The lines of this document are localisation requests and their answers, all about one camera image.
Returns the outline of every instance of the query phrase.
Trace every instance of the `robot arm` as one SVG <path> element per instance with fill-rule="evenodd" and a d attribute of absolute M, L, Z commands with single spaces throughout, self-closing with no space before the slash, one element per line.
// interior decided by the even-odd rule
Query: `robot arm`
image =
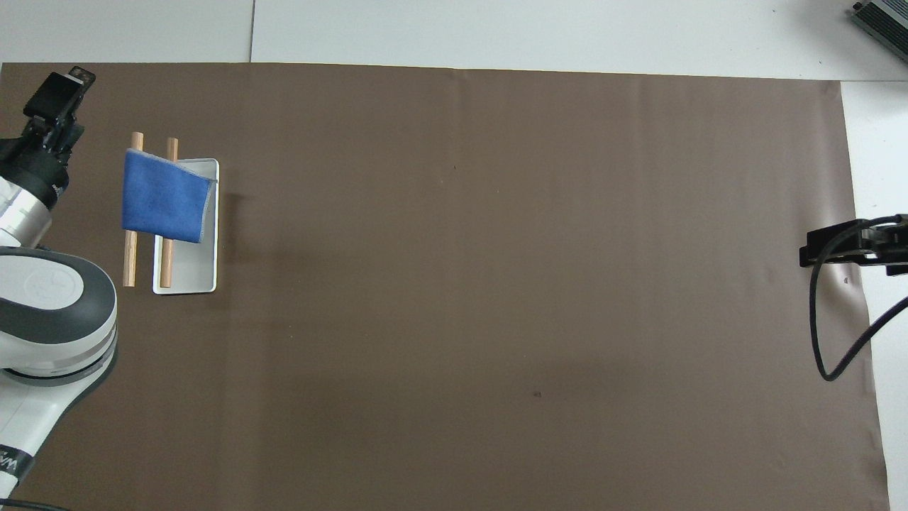
<path fill-rule="evenodd" d="M 60 417 L 101 384 L 116 358 L 116 293 L 98 266 L 38 250 L 69 184 L 83 128 L 74 112 L 94 75 L 53 73 L 0 140 L 0 498 L 25 477 Z"/>

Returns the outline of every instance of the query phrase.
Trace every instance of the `black cable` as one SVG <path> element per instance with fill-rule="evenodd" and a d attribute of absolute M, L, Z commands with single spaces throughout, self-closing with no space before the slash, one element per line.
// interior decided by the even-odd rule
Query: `black cable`
<path fill-rule="evenodd" d="M 13 498 L 0 498 L 0 506 L 18 507 L 20 509 L 38 509 L 39 511 L 69 511 L 69 509 L 66 509 L 65 507 L 29 502 L 27 500 L 15 500 Z"/>
<path fill-rule="evenodd" d="M 864 347 L 877 332 L 880 331 L 880 328 L 883 328 L 887 323 L 889 323 L 896 315 L 902 312 L 904 309 L 908 308 L 908 296 L 900 300 L 897 304 L 890 307 L 889 310 L 883 313 L 882 316 L 876 318 L 876 321 L 873 322 L 864 332 L 854 341 L 854 344 L 848 349 L 848 352 L 842 357 L 842 360 L 839 361 L 838 365 L 835 367 L 832 373 L 826 373 L 826 368 L 823 364 L 823 356 L 820 355 L 820 341 L 817 338 L 816 333 L 816 283 L 820 278 L 820 268 L 823 267 L 823 263 L 826 259 L 829 258 L 829 255 L 838 247 L 848 236 L 855 235 L 861 232 L 864 229 L 874 227 L 877 225 L 883 224 L 898 224 L 903 221 L 901 215 L 892 215 L 892 216 L 881 216 L 879 218 L 874 218 L 873 220 L 865 220 L 857 225 L 852 225 L 848 227 L 833 239 L 829 240 L 823 250 L 820 251 L 820 255 L 816 257 L 816 262 L 814 263 L 814 270 L 810 274 L 810 339 L 814 347 L 814 359 L 816 360 L 816 368 L 820 371 L 820 376 L 823 377 L 827 382 L 831 382 L 839 377 L 840 374 L 851 364 L 854 357 L 857 356 L 858 352 L 861 351 L 861 348 Z"/>

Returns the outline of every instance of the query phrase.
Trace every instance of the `brown paper sheet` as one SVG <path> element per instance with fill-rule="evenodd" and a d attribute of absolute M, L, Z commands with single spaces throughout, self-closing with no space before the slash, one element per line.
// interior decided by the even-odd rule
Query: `brown paper sheet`
<path fill-rule="evenodd" d="M 854 217 L 837 83 L 85 65 L 45 243 L 121 277 L 132 131 L 222 164 L 208 296 L 120 288 L 120 361 L 16 496 L 75 509 L 886 509 L 807 230 Z M 0 128 L 48 72 L 7 64 Z M 832 360 L 866 326 L 821 296 Z"/>

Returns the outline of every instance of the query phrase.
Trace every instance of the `folded cloth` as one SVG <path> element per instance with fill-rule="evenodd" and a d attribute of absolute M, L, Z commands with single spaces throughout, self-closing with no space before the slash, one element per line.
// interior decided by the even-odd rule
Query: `folded cloth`
<path fill-rule="evenodd" d="M 123 229 L 199 243 L 213 181 L 136 149 L 123 167 Z"/>

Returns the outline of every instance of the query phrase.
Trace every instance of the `wooden stick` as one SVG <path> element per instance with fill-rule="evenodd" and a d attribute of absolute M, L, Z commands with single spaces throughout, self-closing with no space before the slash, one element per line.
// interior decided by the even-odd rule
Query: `wooden stick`
<path fill-rule="evenodd" d="M 175 162 L 180 141 L 172 136 L 167 138 L 167 159 Z M 170 287 L 173 281 L 173 240 L 164 238 L 161 242 L 161 287 Z"/>
<path fill-rule="evenodd" d="M 144 134 L 133 131 L 132 140 L 130 141 L 129 146 L 141 151 L 144 147 L 144 141 Z M 135 253 L 138 244 L 138 233 L 126 229 L 126 242 L 123 247 L 123 285 L 125 287 L 135 287 Z"/>

